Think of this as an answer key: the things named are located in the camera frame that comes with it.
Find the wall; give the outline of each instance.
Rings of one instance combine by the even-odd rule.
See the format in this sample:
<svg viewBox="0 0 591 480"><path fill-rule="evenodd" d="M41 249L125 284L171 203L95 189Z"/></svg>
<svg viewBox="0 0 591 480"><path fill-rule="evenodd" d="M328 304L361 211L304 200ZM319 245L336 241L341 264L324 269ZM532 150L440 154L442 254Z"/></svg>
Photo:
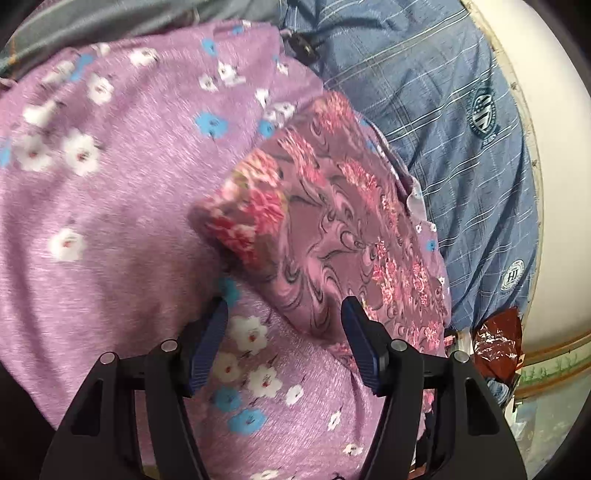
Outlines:
<svg viewBox="0 0 591 480"><path fill-rule="evenodd" d="M471 0L525 95L540 152L544 235L524 332L532 351L591 327L591 99L550 29L522 0Z"/></svg>

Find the dark gray cloth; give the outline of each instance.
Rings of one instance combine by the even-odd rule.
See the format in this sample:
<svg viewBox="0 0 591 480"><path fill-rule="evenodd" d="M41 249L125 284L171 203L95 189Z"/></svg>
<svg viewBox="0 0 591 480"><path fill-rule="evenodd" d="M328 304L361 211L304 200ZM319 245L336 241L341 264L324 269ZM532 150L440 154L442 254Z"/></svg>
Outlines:
<svg viewBox="0 0 591 480"><path fill-rule="evenodd" d="M70 46L157 33L209 20L279 25L283 0L61 0L38 9L0 51L0 76L20 79Z"/></svg>

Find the blue flower print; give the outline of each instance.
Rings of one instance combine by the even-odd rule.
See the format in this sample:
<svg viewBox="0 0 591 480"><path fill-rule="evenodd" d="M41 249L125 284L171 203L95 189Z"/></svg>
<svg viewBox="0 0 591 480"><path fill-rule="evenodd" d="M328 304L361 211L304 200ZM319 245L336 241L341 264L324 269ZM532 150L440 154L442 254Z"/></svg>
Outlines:
<svg viewBox="0 0 591 480"><path fill-rule="evenodd" d="M10 138L7 138L0 149L0 168L8 167L10 163Z"/></svg>
<svg viewBox="0 0 591 480"><path fill-rule="evenodd" d="M222 138L228 130L228 122L212 113L202 112L195 118L195 124L203 135Z"/></svg>
<svg viewBox="0 0 591 480"><path fill-rule="evenodd" d="M89 53L80 55L78 57L78 60L76 60L76 66L74 67L74 71L72 72L72 75L70 75L70 81L77 82L78 80L80 80L82 78L82 74L84 73L84 69L86 68L86 66L90 65L92 62L94 62L94 60L94 55L90 55Z"/></svg>
<svg viewBox="0 0 591 480"><path fill-rule="evenodd" d="M267 417L258 408L255 410L246 408L228 420L228 428L234 433L252 435L260 430L266 421Z"/></svg>
<svg viewBox="0 0 591 480"><path fill-rule="evenodd" d="M232 308L240 298L240 291L238 290L236 283L229 277L223 277L220 279L220 290L222 291L223 299L226 300L228 307Z"/></svg>
<svg viewBox="0 0 591 480"><path fill-rule="evenodd" d="M269 120L261 120L261 123L259 123L259 133L263 137L269 138L274 131L275 126Z"/></svg>
<svg viewBox="0 0 591 480"><path fill-rule="evenodd" d="M207 55L217 57L216 44L211 38L204 38L201 41L201 46L203 47Z"/></svg>
<svg viewBox="0 0 591 480"><path fill-rule="evenodd" d="M213 404L225 413L236 410L240 403L240 394L233 388L222 387L213 394Z"/></svg>

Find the pillow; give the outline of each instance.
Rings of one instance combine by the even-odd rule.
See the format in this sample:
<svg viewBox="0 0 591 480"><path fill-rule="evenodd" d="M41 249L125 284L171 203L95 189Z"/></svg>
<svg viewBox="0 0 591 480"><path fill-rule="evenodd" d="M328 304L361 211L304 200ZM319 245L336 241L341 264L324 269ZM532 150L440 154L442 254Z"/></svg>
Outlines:
<svg viewBox="0 0 591 480"><path fill-rule="evenodd" d="M340 321L349 295L393 338L443 355L444 277L432 275L424 257L443 260L419 241L412 184L363 134L346 98L329 92L253 150L198 208L269 303L355 370Z"/></svg>

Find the circular logo patch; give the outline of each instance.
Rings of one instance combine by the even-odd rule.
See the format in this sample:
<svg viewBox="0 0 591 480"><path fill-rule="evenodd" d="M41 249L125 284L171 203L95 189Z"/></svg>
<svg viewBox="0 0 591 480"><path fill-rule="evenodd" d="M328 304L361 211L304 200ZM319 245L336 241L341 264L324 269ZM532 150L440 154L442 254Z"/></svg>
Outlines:
<svg viewBox="0 0 591 480"><path fill-rule="evenodd" d="M491 88L481 87L476 90L468 113L468 123L478 138L484 140L493 133L496 125L496 106Z"/></svg>
<svg viewBox="0 0 591 480"><path fill-rule="evenodd" d="M503 276L501 290L507 291L515 287L515 285L517 284L517 282L519 282L519 279L523 275L524 271L525 264L523 263L523 260L515 260L505 273L505 276Z"/></svg>

